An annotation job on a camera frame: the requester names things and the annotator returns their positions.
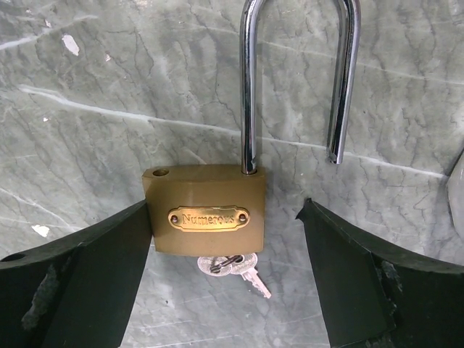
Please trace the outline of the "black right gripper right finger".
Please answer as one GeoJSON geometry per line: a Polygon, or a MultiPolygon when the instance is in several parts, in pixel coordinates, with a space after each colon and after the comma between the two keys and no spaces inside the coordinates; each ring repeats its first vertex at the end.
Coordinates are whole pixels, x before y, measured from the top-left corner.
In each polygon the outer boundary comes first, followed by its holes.
{"type": "Polygon", "coordinates": [[[307,199],[297,217],[332,347],[461,347],[463,267],[411,252],[307,199]]]}

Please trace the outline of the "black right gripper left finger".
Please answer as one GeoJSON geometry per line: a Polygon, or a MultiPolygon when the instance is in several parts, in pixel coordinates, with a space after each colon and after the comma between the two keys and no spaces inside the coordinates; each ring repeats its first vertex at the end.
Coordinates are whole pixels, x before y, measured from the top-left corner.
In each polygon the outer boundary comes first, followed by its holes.
{"type": "Polygon", "coordinates": [[[1,259],[1,346],[119,347],[150,243],[140,201],[1,259]]]}

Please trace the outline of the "long shackle brass padlock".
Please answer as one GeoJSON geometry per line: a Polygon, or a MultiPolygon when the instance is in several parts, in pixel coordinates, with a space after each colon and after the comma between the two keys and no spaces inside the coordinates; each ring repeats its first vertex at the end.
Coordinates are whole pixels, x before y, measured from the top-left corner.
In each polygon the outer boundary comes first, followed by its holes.
{"type": "Polygon", "coordinates": [[[158,252],[226,257],[265,245],[266,172],[257,164],[257,33],[262,1],[247,1],[239,38],[241,161],[148,169],[142,183],[158,252]]]}

